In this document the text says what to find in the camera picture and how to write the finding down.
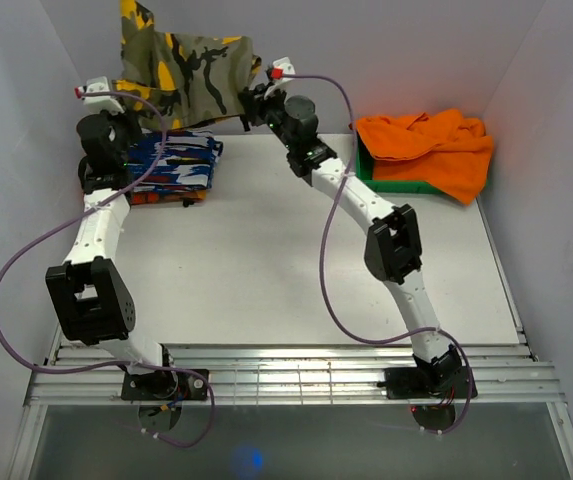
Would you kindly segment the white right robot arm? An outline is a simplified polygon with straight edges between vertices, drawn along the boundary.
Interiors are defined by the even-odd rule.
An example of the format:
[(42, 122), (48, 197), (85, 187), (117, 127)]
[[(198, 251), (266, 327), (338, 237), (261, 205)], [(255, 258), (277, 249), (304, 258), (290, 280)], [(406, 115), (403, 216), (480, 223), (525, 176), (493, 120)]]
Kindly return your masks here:
[(365, 234), (364, 263), (393, 297), (410, 339), (412, 367), (384, 372), (379, 387), (390, 399), (477, 395), (470, 364), (440, 327), (422, 276), (422, 245), (415, 210), (397, 206), (347, 173), (346, 163), (318, 135), (314, 103), (260, 84), (239, 95), (247, 126), (266, 125), (287, 150), (296, 177), (335, 200)]

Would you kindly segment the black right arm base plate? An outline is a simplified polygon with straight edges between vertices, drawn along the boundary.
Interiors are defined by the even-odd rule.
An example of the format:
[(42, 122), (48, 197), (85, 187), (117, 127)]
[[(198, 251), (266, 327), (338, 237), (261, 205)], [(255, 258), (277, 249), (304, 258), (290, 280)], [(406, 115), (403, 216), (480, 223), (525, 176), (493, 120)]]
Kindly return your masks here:
[(388, 399), (428, 399), (454, 395), (455, 399), (465, 399), (468, 393), (478, 396), (474, 381), (470, 381), (468, 371), (458, 368), (445, 380), (431, 380), (419, 367), (393, 367), (383, 371), (384, 379), (377, 387), (384, 389)]

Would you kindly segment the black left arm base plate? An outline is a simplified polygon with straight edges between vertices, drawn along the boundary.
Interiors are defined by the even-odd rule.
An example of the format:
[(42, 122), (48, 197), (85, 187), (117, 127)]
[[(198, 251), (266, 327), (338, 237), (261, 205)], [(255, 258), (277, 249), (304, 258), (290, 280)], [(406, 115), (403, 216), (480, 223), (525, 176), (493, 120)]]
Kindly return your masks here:
[(125, 401), (201, 401), (207, 398), (205, 381), (194, 373), (154, 371), (124, 374), (120, 399)]

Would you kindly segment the olive yellow camouflage trousers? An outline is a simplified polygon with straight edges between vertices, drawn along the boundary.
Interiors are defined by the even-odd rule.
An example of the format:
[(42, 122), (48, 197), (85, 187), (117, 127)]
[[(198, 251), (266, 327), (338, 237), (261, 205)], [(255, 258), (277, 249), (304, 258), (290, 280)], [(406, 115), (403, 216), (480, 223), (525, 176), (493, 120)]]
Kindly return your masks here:
[(251, 38), (162, 32), (136, 1), (120, 3), (120, 21), (122, 73), (112, 82), (115, 90), (153, 104), (170, 130), (243, 114), (238, 95), (262, 66)]

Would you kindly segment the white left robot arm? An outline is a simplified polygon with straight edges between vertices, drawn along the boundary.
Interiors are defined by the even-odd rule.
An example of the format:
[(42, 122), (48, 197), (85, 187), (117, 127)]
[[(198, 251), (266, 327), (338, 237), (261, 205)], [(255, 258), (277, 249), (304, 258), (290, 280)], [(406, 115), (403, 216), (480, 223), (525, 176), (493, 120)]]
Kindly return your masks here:
[(45, 281), (64, 336), (100, 346), (123, 361), (133, 386), (156, 399), (171, 397), (178, 376), (168, 351), (136, 331), (135, 302), (114, 260), (130, 197), (128, 149), (142, 137), (134, 114), (117, 103), (93, 107), (76, 126), (84, 155), (78, 165), (85, 218), (74, 244)]

